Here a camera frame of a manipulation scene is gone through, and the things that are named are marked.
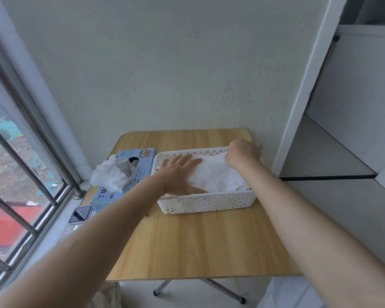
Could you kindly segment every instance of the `white tissue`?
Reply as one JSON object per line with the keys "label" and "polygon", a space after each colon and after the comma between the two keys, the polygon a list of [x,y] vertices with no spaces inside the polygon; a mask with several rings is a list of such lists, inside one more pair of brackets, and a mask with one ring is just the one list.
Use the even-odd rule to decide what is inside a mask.
{"label": "white tissue", "polygon": [[187,178],[187,182],[209,193],[250,189],[244,178],[225,163],[225,154],[226,152],[219,155],[194,155],[192,158],[202,158],[202,162]]}
{"label": "white tissue", "polygon": [[123,187],[131,182],[138,160],[130,163],[128,158],[116,156],[113,154],[101,165],[97,165],[90,180],[93,186],[100,185],[109,191],[121,193]]}

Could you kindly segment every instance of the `blue tissue box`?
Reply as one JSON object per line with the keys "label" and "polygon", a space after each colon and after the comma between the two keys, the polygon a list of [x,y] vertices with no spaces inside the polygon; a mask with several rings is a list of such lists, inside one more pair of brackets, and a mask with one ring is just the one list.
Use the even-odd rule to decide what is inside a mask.
{"label": "blue tissue box", "polygon": [[123,193],[120,192],[112,192],[108,191],[104,187],[98,187],[98,190],[91,201],[91,204],[94,203],[111,203],[123,195],[125,195],[132,187],[137,185],[140,181],[142,181],[145,177],[151,174],[151,170],[153,167],[154,157],[157,154],[155,148],[144,148],[144,149],[134,149],[134,150],[120,150],[117,154],[117,157],[127,157],[131,160],[131,158],[138,158],[138,165],[135,170],[133,180],[131,183],[125,185],[123,187]]}

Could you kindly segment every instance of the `white plastic basket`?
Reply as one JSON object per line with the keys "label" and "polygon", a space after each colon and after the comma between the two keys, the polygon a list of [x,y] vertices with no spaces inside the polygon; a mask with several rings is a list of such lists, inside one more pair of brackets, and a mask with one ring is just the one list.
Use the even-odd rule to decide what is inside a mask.
{"label": "white plastic basket", "polygon": [[[164,159],[172,159],[179,154],[217,155],[226,151],[228,147],[160,152],[154,158],[151,174],[160,168]],[[250,207],[256,198],[252,190],[214,192],[200,195],[166,195],[158,200],[158,204],[164,214],[195,213]]]}

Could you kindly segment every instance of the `finger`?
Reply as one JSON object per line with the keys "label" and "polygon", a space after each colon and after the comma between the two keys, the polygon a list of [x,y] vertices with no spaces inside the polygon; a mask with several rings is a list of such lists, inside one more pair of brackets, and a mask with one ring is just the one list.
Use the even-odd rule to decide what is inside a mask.
{"label": "finger", "polygon": [[168,165],[168,162],[169,162],[169,159],[164,159],[160,167],[166,167]]}
{"label": "finger", "polygon": [[202,162],[202,158],[188,160],[188,162],[184,165],[188,171],[192,171],[197,165]]}
{"label": "finger", "polygon": [[176,157],[173,157],[169,164],[175,164],[183,155],[179,154]]}
{"label": "finger", "polygon": [[190,185],[187,186],[187,189],[185,191],[185,195],[194,195],[194,194],[199,195],[201,193],[208,193],[208,191],[200,188],[195,188]]}
{"label": "finger", "polygon": [[177,164],[179,165],[184,165],[188,162],[188,160],[190,160],[192,157],[192,154],[186,154],[186,155],[183,155],[178,161],[177,161]]}

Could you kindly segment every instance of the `wooden table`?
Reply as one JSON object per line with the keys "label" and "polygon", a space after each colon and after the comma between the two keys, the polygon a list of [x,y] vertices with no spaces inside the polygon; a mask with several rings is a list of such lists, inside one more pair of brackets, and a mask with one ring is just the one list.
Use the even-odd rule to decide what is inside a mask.
{"label": "wooden table", "polygon": [[[233,139],[251,137],[244,129],[132,132],[120,137],[111,154],[149,147],[157,153],[225,147]],[[90,203],[96,189],[90,188],[82,205]],[[300,274],[256,200],[245,209],[174,215],[154,205],[107,280]]]}

